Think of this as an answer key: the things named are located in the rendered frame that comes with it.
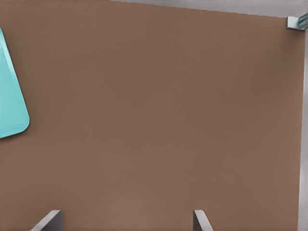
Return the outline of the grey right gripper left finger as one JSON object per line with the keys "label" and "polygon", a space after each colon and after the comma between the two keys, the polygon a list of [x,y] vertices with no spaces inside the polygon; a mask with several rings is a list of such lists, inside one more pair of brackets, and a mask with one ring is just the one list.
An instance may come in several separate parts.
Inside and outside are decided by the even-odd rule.
{"label": "grey right gripper left finger", "polygon": [[30,231],[63,231],[63,211],[50,211]]}

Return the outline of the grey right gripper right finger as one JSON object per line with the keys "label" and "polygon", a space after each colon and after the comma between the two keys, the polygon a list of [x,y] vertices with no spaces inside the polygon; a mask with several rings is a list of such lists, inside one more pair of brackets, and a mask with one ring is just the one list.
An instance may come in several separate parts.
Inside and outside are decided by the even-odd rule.
{"label": "grey right gripper right finger", "polygon": [[214,231],[203,210],[193,211],[193,231]]}

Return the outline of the turquoise tray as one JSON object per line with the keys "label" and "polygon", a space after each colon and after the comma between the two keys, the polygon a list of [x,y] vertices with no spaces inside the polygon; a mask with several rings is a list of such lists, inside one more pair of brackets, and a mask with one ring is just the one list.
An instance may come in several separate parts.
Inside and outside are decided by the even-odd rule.
{"label": "turquoise tray", "polygon": [[25,131],[30,117],[0,28],[0,139]]}

